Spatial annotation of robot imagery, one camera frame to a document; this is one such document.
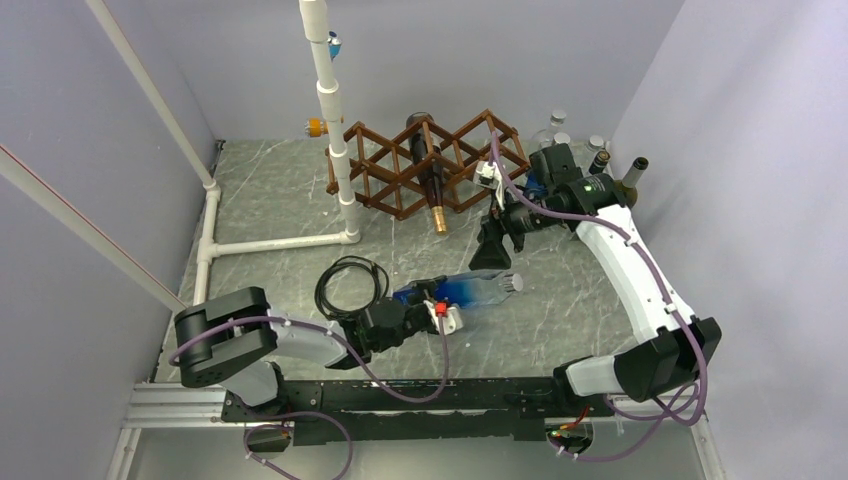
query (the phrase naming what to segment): bottle with blue label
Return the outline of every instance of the bottle with blue label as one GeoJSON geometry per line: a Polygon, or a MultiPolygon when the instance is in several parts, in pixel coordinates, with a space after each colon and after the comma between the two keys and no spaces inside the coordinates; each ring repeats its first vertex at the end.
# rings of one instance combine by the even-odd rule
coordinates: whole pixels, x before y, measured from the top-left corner
{"type": "MultiPolygon", "coordinates": [[[[435,284],[434,299],[447,300],[459,308],[497,305],[524,288],[521,275],[504,270],[475,270],[438,277],[431,282],[435,284]]],[[[419,294],[416,288],[419,285],[420,282],[412,282],[392,296],[408,305],[414,301],[413,296],[419,294]]]]}

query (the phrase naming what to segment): coiled black cable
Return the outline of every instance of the coiled black cable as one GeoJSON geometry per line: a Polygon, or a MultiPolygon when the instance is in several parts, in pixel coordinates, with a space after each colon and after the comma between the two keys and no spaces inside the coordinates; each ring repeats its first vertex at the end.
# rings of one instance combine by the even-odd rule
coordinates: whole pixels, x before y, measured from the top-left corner
{"type": "Polygon", "coordinates": [[[318,279],[318,283],[315,284],[315,306],[327,320],[343,322],[346,320],[353,320],[363,310],[374,305],[377,300],[385,297],[388,293],[389,274],[383,267],[371,260],[368,260],[367,258],[356,255],[345,255],[330,265],[330,268],[324,270],[324,273],[322,273],[321,277],[318,279]],[[330,282],[330,279],[333,278],[333,275],[346,268],[358,268],[364,270],[371,275],[371,279],[374,281],[374,295],[371,297],[371,301],[355,310],[341,309],[330,303],[327,299],[327,284],[330,282]],[[385,278],[385,283],[381,281],[380,274],[382,274],[385,278]]]}

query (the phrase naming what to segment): white pvc pipe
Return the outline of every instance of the white pvc pipe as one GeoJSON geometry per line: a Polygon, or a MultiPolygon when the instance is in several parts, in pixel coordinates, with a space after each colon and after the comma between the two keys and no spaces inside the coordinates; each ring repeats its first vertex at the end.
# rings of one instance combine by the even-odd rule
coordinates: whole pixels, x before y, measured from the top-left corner
{"type": "Polygon", "coordinates": [[[159,114],[159,118],[162,119],[165,123],[165,127],[171,133],[171,136],[174,137],[174,140],[177,142],[180,150],[182,150],[183,155],[185,155],[186,159],[188,159],[188,162],[191,164],[195,173],[197,173],[197,176],[200,177],[200,180],[203,182],[203,186],[207,189],[212,188],[215,185],[215,180],[206,170],[206,166],[203,165],[203,162],[200,160],[197,152],[194,151],[194,148],[191,146],[191,142],[188,141],[185,132],[183,132],[183,129],[180,128],[179,123],[177,123],[177,119],[174,118],[174,114],[171,112],[171,109],[168,108],[168,105],[165,103],[165,99],[162,98],[162,94],[159,93],[159,89],[157,89],[156,85],[153,83],[153,79],[150,78],[150,75],[147,73],[147,70],[144,68],[141,60],[139,60],[138,55],[135,54],[135,51],[130,45],[130,42],[127,40],[127,37],[124,36],[124,32],[121,31],[121,27],[118,25],[118,22],[115,21],[115,17],[113,17],[112,13],[109,11],[109,7],[103,3],[103,0],[85,0],[85,3],[88,5],[88,8],[91,9],[95,18],[97,18],[97,21],[100,23],[103,31],[106,32],[109,40],[112,41],[115,49],[118,50],[118,53],[124,60],[124,63],[130,69],[133,77],[135,77],[136,82],[138,82],[138,85],[144,91],[144,94],[147,95],[147,99],[150,100],[153,108],[156,109],[156,113],[159,114]]]}
{"type": "Polygon", "coordinates": [[[217,186],[206,191],[206,208],[203,212],[203,227],[197,242],[197,275],[194,279],[193,305],[206,301],[209,288],[209,269],[215,257],[215,221],[218,214],[218,202],[221,200],[221,189],[217,186]]]}
{"type": "Polygon", "coordinates": [[[330,27],[327,22],[327,3],[325,0],[300,0],[300,15],[303,19],[303,31],[311,43],[312,59],[318,75],[318,100],[321,102],[321,114],[327,123],[330,137],[330,161],[339,185],[339,205],[345,221],[345,233],[351,241],[359,241],[359,219],[354,205],[355,197],[350,186],[350,164],[347,159],[347,143],[344,141],[341,117],[341,97],[339,84],[333,73],[333,62],[327,46],[330,27]]]}
{"type": "Polygon", "coordinates": [[[315,235],[312,237],[282,238],[278,240],[263,240],[259,242],[242,242],[215,245],[215,254],[234,255],[237,253],[267,252],[269,250],[286,250],[289,248],[315,247],[318,245],[337,245],[354,243],[344,232],[330,235],[315,235]]]}
{"type": "Polygon", "coordinates": [[[0,145],[0,174],[173,312],[186,306],[47,182],[0,145]]]}

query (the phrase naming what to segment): white wall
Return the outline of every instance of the white wall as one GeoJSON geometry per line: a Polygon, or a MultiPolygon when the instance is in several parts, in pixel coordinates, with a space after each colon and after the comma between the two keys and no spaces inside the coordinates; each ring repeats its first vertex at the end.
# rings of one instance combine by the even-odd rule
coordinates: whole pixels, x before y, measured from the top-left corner
{"type": "MultiPolygon", "coordinates": [[[[109,2],[211,162],[211,131],[133,3],[109,2]]],[[[0,143],[177,288],[203,189],[84,2],[0,2],[0,45],[0,143]]],[[[0,177],[0,478],[103,478],[168,318],[0,177]]]]}
{"type": "Polygon", "coordinates": [[[846,478],[848,4],[687,0],[613,138],[635,215],[724,339],[708,412],[732,478],[846,478]]]}
{"type": "MultiPolygon", "coordinates": [[[[320,116],[296,0],[145,0],[218,138],[297,138],[320,116]]],[[[683,0],[329,0],[345,118],[394,136],[491,108],[523,135],[565,108],[612,134],[683,0]]]]}

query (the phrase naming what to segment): marble countertop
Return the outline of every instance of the marble countertop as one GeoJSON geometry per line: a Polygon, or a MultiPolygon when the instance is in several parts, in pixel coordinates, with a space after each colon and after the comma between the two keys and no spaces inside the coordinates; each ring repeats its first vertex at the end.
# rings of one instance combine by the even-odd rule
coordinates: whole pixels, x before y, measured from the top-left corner
{"type": "MultiPolygon", "coordinates": [[[[341,231],[337,202],[325,191],[325,148],[326,139],[227,142],[215,172],[223,195],[216,241],[341,231]]],[[[582,148],[578,145],[575,150],[578,164],[587,164],[582,148]]],[[[363,256],[382,265],[389,272],[391,290],[410,280],[467,271],[487,205],[488,201],[481,202],[462,214],[447,210],[447,236],[434,233],[427,209],[396,221],[360,205],[360,243],[220,257],[212,265],[209,298],[260,286],[276,310],[317,320],[321,317],[312,300],[315,283],[343,255],[363,256]]],[[[186,302],[194,289],[196,248],[197,238],[180,288],[180,298],[186,302]]],[[[600,264],[570,231],[553,227],[528,234],[524,252],[513,255],[512,270],[524,277],[524,291],[501,305],[462,312],[465,328],[448,337],[452,377],[550,375],[569,360],[636,344],[600,264]]],[[[356,307],[370,298],[372,282],[364,272],[347,270],[334,277],[328,292],[337,305],[356,307]]],[[[156,381],[179,381],[179,370],[166,361],[174,349],[171,326],[156,381]]],[[[438,337],[419,333],[400,348],[375,355],[370,366],[383,378],[438,378],[441,357],[438,337]]],[[[288,379],[365,378],[361,369],[327,370],[306,361],[273,358],[288,379]]]]}

